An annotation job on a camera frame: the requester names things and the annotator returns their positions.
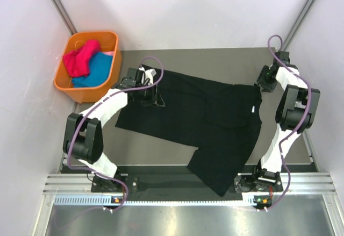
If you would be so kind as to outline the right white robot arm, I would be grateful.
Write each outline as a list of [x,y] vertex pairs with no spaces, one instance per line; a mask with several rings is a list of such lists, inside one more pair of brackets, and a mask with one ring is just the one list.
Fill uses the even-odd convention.
[[312,126],[320,99],[320,90],[299,78],[298,68],[290,64],[289,52],[278,51],[275,55],[272,65],[264,66],[256,81],[264,92],[273,92],[278,84],[283,89],[275,114],[276,133],[250,178],[258,191],[269,186],[283,190],[280,172],[284,157],[296,139]]

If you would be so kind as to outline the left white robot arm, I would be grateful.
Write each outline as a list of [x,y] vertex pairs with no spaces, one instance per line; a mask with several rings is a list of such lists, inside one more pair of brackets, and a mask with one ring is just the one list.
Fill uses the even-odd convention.
[[103,127],[130,102],[144,106],[165,106],[159,94],[158,84],[164,73],[155,79],[156,70],[130,68],[126,77],[81,113],[71,113],[66,122],[62,150],[68,159],[75,158],[86,165],[86,169],[103,179],[110,191],[125,185],[118,167],[104,153]]

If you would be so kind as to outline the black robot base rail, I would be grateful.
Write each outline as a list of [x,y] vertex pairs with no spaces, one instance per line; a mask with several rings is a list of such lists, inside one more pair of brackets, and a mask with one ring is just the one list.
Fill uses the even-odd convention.
[[[288,166],[291,175],[297,173],[316,173],[314,163],[310,165],[290,165]],[[158,192],[167,190],[167,196],[171,199],[200,199],[202,196],[215,199],[218,196],[210,187],[193,174],[187,166],[120,166],[119,171],[124,172],[116,179],[123,181],[129,192],[131,199],[138,199],[139,195],[148,194],[149,191],[155,196]],[[114,181],[91,176],[90,171],[72,170],[63,165],[62,174],[85,174],[81,176],[91,182],[91,192],[120,192],[122,186]]]

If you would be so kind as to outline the black t shirt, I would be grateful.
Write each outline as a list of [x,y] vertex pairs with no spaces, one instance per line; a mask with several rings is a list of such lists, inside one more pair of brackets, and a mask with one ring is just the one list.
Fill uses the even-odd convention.
[[159,93],[163,107],[133,101],[116,126],[194,147],[188,169],[223,196],[260,135],[260,88],[164,71]]

